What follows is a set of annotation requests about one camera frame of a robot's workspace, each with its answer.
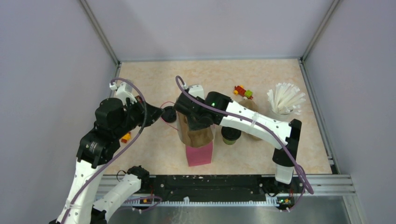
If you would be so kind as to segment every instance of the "black lid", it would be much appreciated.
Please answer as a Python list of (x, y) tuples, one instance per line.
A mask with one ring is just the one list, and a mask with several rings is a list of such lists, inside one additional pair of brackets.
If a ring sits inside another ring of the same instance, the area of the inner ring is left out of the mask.
[(221, 128), (221, 135), (223, 138), (227, 139), (228, 141), (235, 141), (237, 140), (242, 132), (238, 129), (232, 127), (222, 127)]
[(161, 115), (161, 118), (166, 123), (173, 123), (176, 121), (176, 111), (172, 106), (167, 106), (164, 108), (165, 112)]

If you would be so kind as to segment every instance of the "green lego brick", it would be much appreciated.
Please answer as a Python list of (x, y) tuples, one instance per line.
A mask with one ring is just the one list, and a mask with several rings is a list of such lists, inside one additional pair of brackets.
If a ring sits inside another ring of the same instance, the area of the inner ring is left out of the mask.
[(252, 91), (246, 90), (246, 92), (245, 92), (245, 97), (249, 98), (249, 97), (251, 97), (252, 95), (253, 95), (253, 92), (252, 92)]

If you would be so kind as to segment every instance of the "beige tabletop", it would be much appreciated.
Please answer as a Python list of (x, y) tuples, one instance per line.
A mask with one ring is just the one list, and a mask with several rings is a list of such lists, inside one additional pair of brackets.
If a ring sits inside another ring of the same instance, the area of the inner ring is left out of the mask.
[[(275, 89), (277, 83), (292, 83), (307, 93), (297, 59), (137, 62), (123, 63), (120, 71), (120, 77), (132, 80), (146, 101), (155, 106), (165, 101), (174, 102), (179, 96), (176, 75), (180, 75), (188, 85), (201, 84), (205, 94), (217, 91), (238, 102), (242, 97), (233, 94), (233, 87), (243, 85), (253, 92), (253, 100), (262, 114), (266, 114), (269, 108), (267, 92)], [(307, 174), (330, 174), (327, 154), (308, 97), (302, 110), (301, 115), (290, 117), (290, 120), (296, 118), (303, 123), (297, 162)], [(158, 120), (144, 129), (138, 140), (108, 167), (105, 174), (116, 174), (136, 165), (142, 165), (153, 175), (275, 173), (273, 146), (262, 140), (251, 140), (245, 133), (234, 145), (226, 145), (220, 128), (216, 127), (212, 163), (188, 167), (185, 147), (177, 131)], [(132, 136), (137, 131), (138, 128), (133, 130)]]

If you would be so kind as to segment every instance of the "cable tie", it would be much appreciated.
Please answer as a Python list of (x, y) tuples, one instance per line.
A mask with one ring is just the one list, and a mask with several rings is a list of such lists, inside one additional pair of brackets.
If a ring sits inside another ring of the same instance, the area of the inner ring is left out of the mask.
[(247, 133), (251, 133), (251, 130), (254, 129), (254, 126), (256, 125), (256, 121), (259, 118), (259, 113), (255, 112), (254, 115), (252, 116), (252, 123), (250, 124), (250, 128)]

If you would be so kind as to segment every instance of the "red wire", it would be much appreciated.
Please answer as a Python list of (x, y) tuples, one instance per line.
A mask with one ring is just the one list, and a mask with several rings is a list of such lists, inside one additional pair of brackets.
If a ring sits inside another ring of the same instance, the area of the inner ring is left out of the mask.
[[(160, 106), (160, 108), (162, 108), (162, 106), (164, 106), (166, 103), (172, 103), (172, 104), (175, 104), (175, 103), (173, 103), (172, 101), (166, 101), (165, 103), (163, 103), (161, 106)], [(168, 124), (163, 118), (161, 118), (161, 120), (163, 121), (163, 122), (165, 122), (165, 124), (166, 125), (168, 125), (169, 127), (171, 127), (171, 128), (173, 128), (173, 129), (175, 129), (176, 131), (178, 131), (178, 129), (177, 128), (175, 128), (174, 126), (172, 126), (172, 125), (170, 125), (170, 124)]]

